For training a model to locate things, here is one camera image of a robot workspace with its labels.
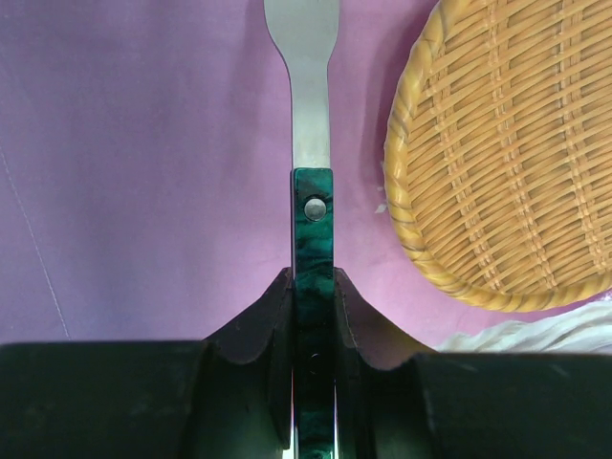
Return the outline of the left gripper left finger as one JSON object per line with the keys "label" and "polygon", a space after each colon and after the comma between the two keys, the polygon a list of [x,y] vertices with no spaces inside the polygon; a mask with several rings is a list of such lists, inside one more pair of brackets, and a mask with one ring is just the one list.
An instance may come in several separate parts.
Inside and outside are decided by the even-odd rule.
{"label": "left gripper left finger", "polygon": [[290,445],[291,273],[205,339],[1,348],[5,458],[278,458]]}

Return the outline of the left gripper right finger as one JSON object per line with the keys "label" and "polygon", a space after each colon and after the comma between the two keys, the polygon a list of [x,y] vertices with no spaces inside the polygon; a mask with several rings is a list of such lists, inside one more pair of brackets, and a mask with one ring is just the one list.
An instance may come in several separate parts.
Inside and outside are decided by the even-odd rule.
{"label": "left gripper right finger", "polygon": [[341,458],[607,458],[605,355],[437,353],[335,272]]}

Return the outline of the round orange woven plate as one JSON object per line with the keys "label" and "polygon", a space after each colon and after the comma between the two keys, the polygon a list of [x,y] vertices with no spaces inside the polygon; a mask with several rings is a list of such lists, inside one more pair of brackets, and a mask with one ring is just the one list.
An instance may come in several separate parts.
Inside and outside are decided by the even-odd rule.
{"label": "round orange woven plate", "polygon": [[435,287],[524,313],[611,286],[611,5],[441,1],[393,100],[394,230]]}

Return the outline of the purple printed cloth placemat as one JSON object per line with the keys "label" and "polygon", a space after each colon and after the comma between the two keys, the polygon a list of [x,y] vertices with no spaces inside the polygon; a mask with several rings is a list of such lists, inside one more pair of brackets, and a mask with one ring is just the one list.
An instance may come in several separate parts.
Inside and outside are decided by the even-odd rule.
{"label": "purple printed cloth placemat", "polygon": [[[429,1],[345,1],[330,65],[336,263],[415,339],[516,349],[405,257],[388,112]],[[290,261],[287,73],[259,1],[1,5],[1,339],[201,339]]]}

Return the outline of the metal fork teal handle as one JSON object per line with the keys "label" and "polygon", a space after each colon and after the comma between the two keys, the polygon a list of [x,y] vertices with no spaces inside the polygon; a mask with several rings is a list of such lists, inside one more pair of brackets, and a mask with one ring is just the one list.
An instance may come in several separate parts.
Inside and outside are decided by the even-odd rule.
{"label": "metal fork teal handle", "polygon": [[265,0],[264,12],[291,91],[295,455],[333,458],[334,185],[328,66],[338,38],[339,2]]}

